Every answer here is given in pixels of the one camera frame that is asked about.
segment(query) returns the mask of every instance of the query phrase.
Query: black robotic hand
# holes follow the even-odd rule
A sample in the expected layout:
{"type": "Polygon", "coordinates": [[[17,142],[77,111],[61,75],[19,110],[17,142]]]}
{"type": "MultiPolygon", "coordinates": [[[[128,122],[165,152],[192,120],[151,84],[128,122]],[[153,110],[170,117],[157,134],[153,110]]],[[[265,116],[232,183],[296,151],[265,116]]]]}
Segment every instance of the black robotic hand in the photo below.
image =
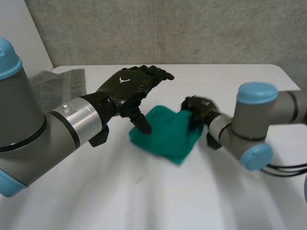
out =
{"type": "Polygon", "coordinates": [[[213,101],[198,97],[186,97],[181,104],[181,110],[190,110],[192,116],[189,121],[189,128],[194,129],[201,124],[209,125],[211,117],[215,117],[218,108],[213,101]]]}
{"type": "Polygon", "coordinates": [[[151,134],[152,128],[139,106],[153,87],[161,81],[173,79],[173,75],[156,66],[125,68],[110,77],[97,92],[108,96],[116,115],[129,117],[139,131],[151,134]]]}

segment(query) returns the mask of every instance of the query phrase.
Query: gray towel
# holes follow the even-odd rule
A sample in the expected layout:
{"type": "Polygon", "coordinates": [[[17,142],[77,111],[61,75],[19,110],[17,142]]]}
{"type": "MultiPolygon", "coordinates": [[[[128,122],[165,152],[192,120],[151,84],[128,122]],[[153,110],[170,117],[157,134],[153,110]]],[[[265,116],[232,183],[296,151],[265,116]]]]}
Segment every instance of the gray towel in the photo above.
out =
{"type": "Polygon", "coordinates": [[[83,69],[73,69],[60,74],[43,71],[33,77],[30,84],[44,113],[75,97],[86,95],[83,69]]]}

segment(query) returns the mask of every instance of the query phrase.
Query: carbon fiber hand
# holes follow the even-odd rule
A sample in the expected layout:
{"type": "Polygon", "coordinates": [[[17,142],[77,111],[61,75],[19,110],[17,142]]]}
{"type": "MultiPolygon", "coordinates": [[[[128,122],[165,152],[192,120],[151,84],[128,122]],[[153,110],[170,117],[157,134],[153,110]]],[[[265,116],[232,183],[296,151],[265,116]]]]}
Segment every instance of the carbon fiber hand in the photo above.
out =
{"type": "Polygon", "coordinates": [[[173,75],[156,66],[132,67],[116,72],[97,91],[110,98],[116,115],[129,117],[139,131],[151,134],[151,126],[139,106],[153,87],[161,81],[173,79],[173,75]]]}

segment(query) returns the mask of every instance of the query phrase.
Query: black cable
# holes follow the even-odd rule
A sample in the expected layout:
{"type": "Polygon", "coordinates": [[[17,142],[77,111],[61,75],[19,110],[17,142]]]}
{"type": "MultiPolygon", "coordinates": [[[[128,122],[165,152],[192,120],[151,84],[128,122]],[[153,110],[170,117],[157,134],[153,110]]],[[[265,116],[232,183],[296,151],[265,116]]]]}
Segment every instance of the black cable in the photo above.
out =
{"type": "Polygon", "coordinates": [[[281,169],[296,169],[296,168],[307,167],[307,163],[305,163],[305,164],[298,164],[298,165],[289,165],[289,166],[280,166],[280,165],[268,164],[267,167],[272,168],[272,169],[276,169],[276,168],[281,168],[281,169]]]}
{"type": "Polygon", "coordinates": [[[289,175],[281,175],[281,174],[274,174],[274,173],[271,173],[271,172],[268,172],[268,171],[265,171],[263,169],[261,169],[262,172],[268,174],[268,175],[271,175],[271,176],[278,176],[278,177],[293,177],[293,176],[299,176],[299,175],[302,175],[302,174],[305,174],[307,173],[307,169],[305,170],[302,170],[298,173],[295,173],[295,174],[289,174],[289,175]]]}
{"type": "Polygon", "coordinates": [[[299,176],[299,175],[307,173],[307,169],[298,170],[298,171],[294,171],[294,172],[281,172],[281,171],[278,171],[280,173],[291,173],[291,174],[288,174],[288,175],[286,175],[286,174],[284,174],[284,175],[283,174],[274,174],[272,172],[265,171],[264,169],[261,169],[261,171],[266,173],[266,174],[269,174],[269,175],[272,175],[272,176],[279,176],[279,177],[292,177],[292,176],[299,176]]]}

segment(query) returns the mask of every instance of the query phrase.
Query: black band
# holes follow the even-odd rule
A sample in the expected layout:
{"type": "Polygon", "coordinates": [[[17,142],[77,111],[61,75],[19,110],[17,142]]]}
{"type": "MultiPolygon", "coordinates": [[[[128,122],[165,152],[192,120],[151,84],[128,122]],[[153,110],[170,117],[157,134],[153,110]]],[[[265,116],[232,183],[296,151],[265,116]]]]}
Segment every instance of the black band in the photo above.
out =
{"type": "Polygon", "coordinates": [[[60,113],[56,111],[49,112],[51,115],[54,115],[60,122],[63,123],[63,125],[68,129],[69,133],[71,134],[71,137],[73,141],[75,142],[76,149],[80,147],[80,139],[78,137],[78,134],[76,130],[72,127],[72,125],[66,120],[65,117],[63,117],[60,113]]]}
{"type": "Polygon", "coordinates": [[[232,130],[233,134],[235,134],[237,137],[243,139],[243,140],[253,140],[253,141],[261,141],[261,140],[265,140],[265,138],[267,138],[267,135],[265,135],[264,137],[261,138],[246,138],[244,136],[239,135],[238,133],[234,132],[232,130]]]}
{"type": "Polygon", "coordinates": [[[225,131],[225,129],[227,129],[229,126],[231,126],[232,125],[232,123],[229,123],[229,124],[227,124],[227,125],[225,125],[222,129],[221,129],[221,131],[220,131],[220,133],[219,133],[219,140],[221,139],[221,135],[222,135],[222,133],[225,131]]]}
{"type": "Polygon", "coordinates": [[[296,101],[296,97],[293,95],[293,93],[291,93],[290,91],[287,91],[287,93],[291,96],[292,100],[293,100],[293,105],[294,105],[294,111],[293,111],[293,116],[291,118],[290,123],[293,123],[295,121],[295,119],[297,118],[298,115],[298,106],[297,106],[297,101],[296,101]]]}
{"type": "Polygon", "coordinates": [[[40,135],[43,134],[43,132],[46,130],[46,127],[47,127],[47,121],[46,121],[46,117],[45,117],[43,125],[33,135],[31,135],[30,137],[28,137],[28,138],[26,138],[22,141],[15,143],[15,144],[0,147],[0,152],[13,151],[13,150],[19,149],[23,146],[30,144],[32,141],[35,141],[37,138],[40,137],[40,135]]]}

